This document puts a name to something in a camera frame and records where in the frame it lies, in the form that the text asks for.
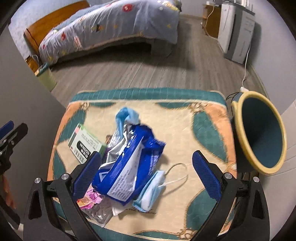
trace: black label on box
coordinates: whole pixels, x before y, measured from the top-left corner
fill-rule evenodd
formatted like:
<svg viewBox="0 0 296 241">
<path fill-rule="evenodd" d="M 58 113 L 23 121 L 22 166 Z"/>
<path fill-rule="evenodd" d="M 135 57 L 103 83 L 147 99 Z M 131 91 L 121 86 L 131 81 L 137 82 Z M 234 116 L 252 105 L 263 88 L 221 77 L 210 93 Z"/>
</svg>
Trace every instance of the black label on box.
<svg viewBox="0 0 296 241">
<path fill-rule="evenodd" d="M 77 142 L 77 148 L 86 159 L 91 154 L 90 151 L 81 143 L 81 141 Z"/>
</svg>

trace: person's hand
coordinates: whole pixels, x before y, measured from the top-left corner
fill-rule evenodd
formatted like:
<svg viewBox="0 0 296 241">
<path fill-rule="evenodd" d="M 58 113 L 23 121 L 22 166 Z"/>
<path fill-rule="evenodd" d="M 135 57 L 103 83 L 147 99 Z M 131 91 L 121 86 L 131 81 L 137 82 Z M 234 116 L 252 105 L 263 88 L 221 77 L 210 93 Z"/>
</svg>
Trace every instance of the person's hand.
<svg viewBox="0 0 296 241">
<path fill-rule="evenodd" d="M 8 180 L 6 179 L 6 177 L 4 175 L 2 175 L 2 180 L 3 180 L 3 189 L 6 193 L 6 199 L 5 199 L 6 204 L 7 204 L 7 206 L 15 209 L 16 206 L 15 206 L 15 202 L 13 200 L 12 194 L 10 192 Z"/>
</svg>

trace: blue gripper pad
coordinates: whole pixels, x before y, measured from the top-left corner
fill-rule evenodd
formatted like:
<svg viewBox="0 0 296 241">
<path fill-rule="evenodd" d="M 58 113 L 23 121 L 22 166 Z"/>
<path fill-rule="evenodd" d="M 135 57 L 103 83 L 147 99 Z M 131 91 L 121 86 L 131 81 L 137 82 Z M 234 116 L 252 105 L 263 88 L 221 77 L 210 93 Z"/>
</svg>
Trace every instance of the blue gripper pad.
<svg viewBox="0 0 296 241">
<path fill-rule="evenodd" d="M 15 125 L 14 125 L 13 121 L 11 121 L 11 120 L 9 122 L 7 122 L 4 126 L 2 126 L 0 128 L 0 140 L 4 136 L 6 136 L 9 132 L 11 132 L 13 130 L 14 126 Z"/>
<path fill-rule="evenodd" d="M 90 159 L 85 162 L 85 166 L 79 176 L 73 182 L 72 199 L 77 200 L 83 198 L 94 176 L 96 175 L 102 163 L 101 155 L 95 152 Z"/>
<path fill-rule="evenodd" d="M 195 169 L 196 173 L 201 179 L 209 196 L 211 198 L 216 199 L 216 201 L 219 202 L 222 197 L 221 184 L 219 180 L 216 178 L 216 176 L 214 175 L 214 173 L 211 171 L 207 163 L 208 161 L 205 161 L 204 158 L 198 153 L 198 151 L 195 151 L 193 153 L 192 155 L 193 168 Z"/>
</svg>

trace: blue plastic bag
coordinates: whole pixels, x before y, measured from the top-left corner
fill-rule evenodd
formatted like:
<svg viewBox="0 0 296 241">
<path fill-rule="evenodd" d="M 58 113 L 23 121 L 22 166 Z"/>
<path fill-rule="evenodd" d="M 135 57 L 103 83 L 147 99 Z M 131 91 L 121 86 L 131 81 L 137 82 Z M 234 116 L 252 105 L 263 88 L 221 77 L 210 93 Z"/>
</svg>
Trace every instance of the blue plastic bag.
<svg viewBox="0 0 296 241">
<path fill-rule="evenodd" d="M 112 167 L 100 169 L 92 186 L 100 194 L 126 205 L 141 190 L 153 174 L 165 143 L 154 138 L 152 130 L 145 125 L 132 126 L 130 138 L 122 154 Z"/>
</svg>

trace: white appliance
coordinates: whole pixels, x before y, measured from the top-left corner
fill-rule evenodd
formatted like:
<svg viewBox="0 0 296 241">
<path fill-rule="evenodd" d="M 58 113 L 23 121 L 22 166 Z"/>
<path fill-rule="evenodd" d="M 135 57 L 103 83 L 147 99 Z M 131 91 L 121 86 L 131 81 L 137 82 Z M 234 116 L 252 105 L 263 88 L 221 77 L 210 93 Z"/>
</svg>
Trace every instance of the white appliance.
<svg viewBox="0 0 296 241">
<path fill-rule="evenodd" d="M 255 26 L 255 13 L 237 3 L 223 3 L 218 42 L 224 57 L 242 64 Z"/>
</svg>

